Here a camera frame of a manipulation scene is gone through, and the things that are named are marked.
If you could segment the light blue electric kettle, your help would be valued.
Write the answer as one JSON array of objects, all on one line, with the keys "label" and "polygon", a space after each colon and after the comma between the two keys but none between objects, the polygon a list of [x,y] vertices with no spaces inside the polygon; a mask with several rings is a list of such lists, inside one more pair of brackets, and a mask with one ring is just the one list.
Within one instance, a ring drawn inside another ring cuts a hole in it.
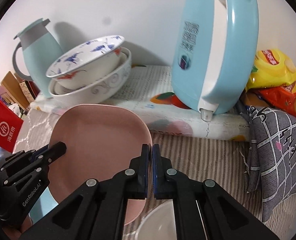
[{"label": "light blue electric kettle", "polygon": [[171,83],[203,121],[238,101],[251,73],[258,28],[257,0],[185,0]]}]

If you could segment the wooden chair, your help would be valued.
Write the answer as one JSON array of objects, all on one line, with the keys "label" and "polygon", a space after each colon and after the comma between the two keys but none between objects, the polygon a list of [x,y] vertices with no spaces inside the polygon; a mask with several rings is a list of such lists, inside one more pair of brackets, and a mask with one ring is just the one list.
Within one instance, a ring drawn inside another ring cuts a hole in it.
[{"label": "wooden chair", "polygon": [[11,72],[8,72],[0,83],[0,96],[7,104],[17,103],[21,109],[29,109],[29,102]]}]

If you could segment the red paper bag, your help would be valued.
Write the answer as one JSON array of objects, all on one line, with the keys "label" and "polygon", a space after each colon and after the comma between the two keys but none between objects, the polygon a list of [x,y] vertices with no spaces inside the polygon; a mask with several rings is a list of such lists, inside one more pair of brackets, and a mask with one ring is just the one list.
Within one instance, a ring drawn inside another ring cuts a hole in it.
[{"label": "red paper bag", "polygon": [[0,101],[0,147],[12,153],[23,120]]}]

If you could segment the brown patterned box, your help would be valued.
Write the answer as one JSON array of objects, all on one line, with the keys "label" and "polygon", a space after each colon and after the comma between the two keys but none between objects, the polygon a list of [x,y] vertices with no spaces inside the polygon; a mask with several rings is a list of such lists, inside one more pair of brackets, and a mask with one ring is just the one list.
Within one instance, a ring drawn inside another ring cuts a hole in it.
[{"label": "brown patterned box", "polygon": [[32,103],[40,93],[40,89],[33,81],[23,80],[19,85],[28,103]]}]

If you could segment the light blue thermos jug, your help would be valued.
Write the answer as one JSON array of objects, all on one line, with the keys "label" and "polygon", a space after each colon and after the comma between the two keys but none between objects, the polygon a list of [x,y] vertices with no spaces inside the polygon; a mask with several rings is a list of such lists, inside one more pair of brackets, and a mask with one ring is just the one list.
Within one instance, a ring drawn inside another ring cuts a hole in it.
[{"label": "light blue thermos jug", "polygon": [[[15,37],[19,38],[20,42],[12,57],[16,74],[24,80],[33,81],[45,98],[52,97],[48,91],[51,78],[46,76],[46,72],[49,66],[64,53],[57,40],[46,28],[49,22],[49,19],[40,18],[19,32]],[[17,66],[16,53],[20,48],[28,75],[23,74]]]}]

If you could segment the yellow chips bag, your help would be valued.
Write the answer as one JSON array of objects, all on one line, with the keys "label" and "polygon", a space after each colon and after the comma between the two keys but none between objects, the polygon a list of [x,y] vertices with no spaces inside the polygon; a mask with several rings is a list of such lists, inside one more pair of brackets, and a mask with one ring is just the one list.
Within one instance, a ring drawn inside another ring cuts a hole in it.
[{"label": "yellow chips bag", "polygon": [[289,86],[296,81],[296,66],[279,49],[258,50],[245,90]]}]

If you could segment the grey checked cloth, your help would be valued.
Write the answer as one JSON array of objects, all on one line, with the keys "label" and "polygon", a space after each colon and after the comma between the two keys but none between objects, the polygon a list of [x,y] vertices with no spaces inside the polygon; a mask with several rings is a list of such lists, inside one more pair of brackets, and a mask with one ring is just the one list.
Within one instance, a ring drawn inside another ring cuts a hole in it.
[{"label": "grey checked cloth", "polygon": [[244,158],[246,191],[262,190],[262,221],[266,222],[280,202],[296,194],[296,117],[240,101],[235,109],[250,128]]}]

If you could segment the pink square plate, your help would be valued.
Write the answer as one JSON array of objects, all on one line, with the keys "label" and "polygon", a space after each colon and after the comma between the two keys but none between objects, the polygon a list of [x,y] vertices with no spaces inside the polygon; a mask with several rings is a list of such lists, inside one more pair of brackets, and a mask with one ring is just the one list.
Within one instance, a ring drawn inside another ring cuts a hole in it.
[{"label": "pink square plate", "polygon": [[152,145],[139,116],[109,105],[78,105],[59,116],[47,144],[59,141],[67,151],[48,174],[48,188],[58,204],[88,179],[107,180],[127,169],[143,144]]}]

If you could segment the red chips bag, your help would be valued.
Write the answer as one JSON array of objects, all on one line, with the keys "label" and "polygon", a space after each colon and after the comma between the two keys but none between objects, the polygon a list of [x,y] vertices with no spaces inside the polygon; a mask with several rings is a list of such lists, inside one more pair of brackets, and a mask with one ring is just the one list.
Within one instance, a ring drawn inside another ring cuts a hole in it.
[{"label": "red chips bag", "polygon": [[289,86],[255,89],[267,103],[296,117],[296,81]]}]

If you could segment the fruit patterned covered board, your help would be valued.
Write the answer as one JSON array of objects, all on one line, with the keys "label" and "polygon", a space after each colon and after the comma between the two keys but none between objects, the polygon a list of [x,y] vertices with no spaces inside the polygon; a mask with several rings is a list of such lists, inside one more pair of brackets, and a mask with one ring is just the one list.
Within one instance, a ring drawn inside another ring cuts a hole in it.
[{"label": "fruit patterned covered board", "polygon": [[232,141],[250,138],[248,123],[234,110],[205,122],[198,112],[184,106],[172,92],[167,66],[132,68],[123,87],[104,104],[133,111],[152,132]]}]

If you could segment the blue patterned porcelain bowl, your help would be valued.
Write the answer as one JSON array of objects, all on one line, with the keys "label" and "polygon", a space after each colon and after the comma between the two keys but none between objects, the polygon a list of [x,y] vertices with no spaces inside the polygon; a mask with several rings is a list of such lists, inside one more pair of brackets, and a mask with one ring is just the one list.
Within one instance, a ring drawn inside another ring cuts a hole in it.
[{"label": "blue patterned porcelain bowl", "polygon": [[88,86],[117,68],[124,41],[110,35],[84,42],[56,59],[46,77],[71,90]]}]

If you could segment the white small bowl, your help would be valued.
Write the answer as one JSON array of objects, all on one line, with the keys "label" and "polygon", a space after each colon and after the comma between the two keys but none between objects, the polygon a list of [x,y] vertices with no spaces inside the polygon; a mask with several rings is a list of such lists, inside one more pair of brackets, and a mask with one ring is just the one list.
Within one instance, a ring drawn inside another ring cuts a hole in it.
[{"label": "white small bowl", "polygon": [[135,238],[138,240],[176,240],[175,215],[171,200],[155,208],[140,224]]}]

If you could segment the large white porcelain bowl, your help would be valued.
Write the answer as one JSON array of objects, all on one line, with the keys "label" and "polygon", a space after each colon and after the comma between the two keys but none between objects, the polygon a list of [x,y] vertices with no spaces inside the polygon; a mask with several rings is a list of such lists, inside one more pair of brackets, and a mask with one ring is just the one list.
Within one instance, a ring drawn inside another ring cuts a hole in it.
[{"label": "large white porcelain bowl", "polygon": [[[122,51],[126,51],[127,54],[131,55],[132,58],[132,53],[129,49],[123,47],[121,49]],[[111,89],[108,91],[106,94],[104,94],[104,89],[97,86],[98,88],[98,94],[94,93],[94,88],[95,87],[88,87],[84,88],[83,90],[78,90],[75,93],[70,93],[70,94],[64,94],[62,96],[56,96],[52,93],[52,88],[53,88],[53,82],[51,81],[49,86],[48,86],[48,91],[50,92],[51,96],[54,98],[54,100],[58,101],[61,105],[65,107],[73,107],[79,104],[96,104],[96,103],[101,103],[110,97],[112,97],[121,87],[124,85],[124,83],[120,86],[117,87],[116,89]]]}]

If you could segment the light blue square plate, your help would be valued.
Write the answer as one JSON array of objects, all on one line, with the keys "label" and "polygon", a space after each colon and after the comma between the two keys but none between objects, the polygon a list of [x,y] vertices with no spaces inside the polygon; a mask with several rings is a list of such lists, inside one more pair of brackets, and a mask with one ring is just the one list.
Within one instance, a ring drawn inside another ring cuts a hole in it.
[{"label": "light blue square plate", "polygon": [[52,211],[58,202],[54,199],[52,194],[47,187],[42,195],[38,198],[37,202],[34,204],[29,215],[32,220],[32,223],[37,223],[40,219],[45,217],[50,211]]}]

